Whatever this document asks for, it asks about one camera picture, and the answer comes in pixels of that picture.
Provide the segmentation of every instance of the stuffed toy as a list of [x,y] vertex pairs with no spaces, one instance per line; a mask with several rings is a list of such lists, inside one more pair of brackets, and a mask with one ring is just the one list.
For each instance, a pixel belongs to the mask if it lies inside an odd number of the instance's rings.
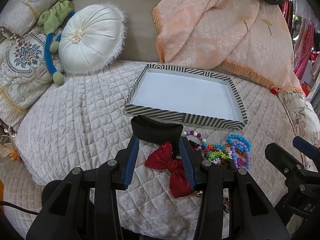
[[75,14],[73,4],[70,0],[59,0],[51,9],[43,12],[38,20],[38,26],[43,25],[44,33],[47,35],[44,46],[44,59],[47,64],[49,73],[52,75],[53,81],[56,85],[61,86],[64,83],[64,77],[61,72],[57,71],[53,65],[51,53],[58,50],[61,34],[52,43],[53,34],[58,27],[63,23],[68,15],[71,17]]

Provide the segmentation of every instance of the colorful beads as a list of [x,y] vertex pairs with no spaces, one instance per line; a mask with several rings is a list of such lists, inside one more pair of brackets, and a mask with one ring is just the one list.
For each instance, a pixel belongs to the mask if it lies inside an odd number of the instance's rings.
[[197,146],[194,145],[194,149],[197,150],[203,150],[204,151],[204,157],[219,165],[221,163],[221,160],[224,159],[232,159],[233,164],[238,169],[240,167],[244,167],[247,170],[251,168],[250,166],[250,150],[251,150],[251,144],[240,135],[237,134],[230,134],[226,141],[227,143],[225,145],[220,144],[209,144],[207,143],[206,138],[201,135],[201,133],[197,133],[195,131],[184,131],[182,132],[181,136],[189,136],[193,135],[194,137],[198,137],[202,145]]

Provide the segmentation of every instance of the quilted bedspread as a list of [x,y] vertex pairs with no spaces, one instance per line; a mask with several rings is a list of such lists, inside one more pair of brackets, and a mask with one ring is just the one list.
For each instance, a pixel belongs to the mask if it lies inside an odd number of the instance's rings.
[[[118,61],[98,74],[68,76],[63,86],[50,86],[34,103],[20,125],[16,145],[37,184],[63,179],[76,166],[96,168],[127,146],[132,136],[132,115],[126,113],[124,102],[145,65]],[[292,124],[279,98],[268,89],[231,78],[249,119],[245,128],[236,131],[187,124],[185,129],[200,132],[213,144],[224,143],[230,133],[246,137],[252,144],[250,174],[276,204],[286,192],[284,177],[266,161],[264,149],[276,142],[301,161],[300,152],[292,146]],[[177,93],[188,93],[188,88]],[[192,239],[201,198],[195,194],[173,198],[170,173],[144,166],[157,147],[140,140],[132,184],[128,190],[117,192],[121,224],[147,236]],[[226,237],[226,214],[224,222]]]
[[[0,157],[0,180],[4,184],[4,201],[40,212],[42,208],[41,192],[44,186],[37,185],[33,181],[23,162],[12,162],[9,157]],[[8,206],[3,206],[3,208],[4,214],[14,229],[23,238],[26,238],[28,229],[36,216]]]

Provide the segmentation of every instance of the red bow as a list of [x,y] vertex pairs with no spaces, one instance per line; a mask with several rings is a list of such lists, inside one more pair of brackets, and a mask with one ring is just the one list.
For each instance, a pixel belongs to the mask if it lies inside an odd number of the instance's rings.
[[170,142],[164,143],[159,149],[151,153],[145,165],[155,170],[169,170],[171,172],[169,188],[172,196],[185,197],[193,193],[183,169],[182,160],[172,159],[172,145]]

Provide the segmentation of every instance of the round white pillow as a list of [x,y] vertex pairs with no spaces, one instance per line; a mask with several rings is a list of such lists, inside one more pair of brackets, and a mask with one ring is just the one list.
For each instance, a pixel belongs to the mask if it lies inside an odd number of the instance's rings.
[[76,12],[64,28],[59,43],[61,65],[67,73],[100,71],[123,48],[125,17],[112,4],[93,4]]

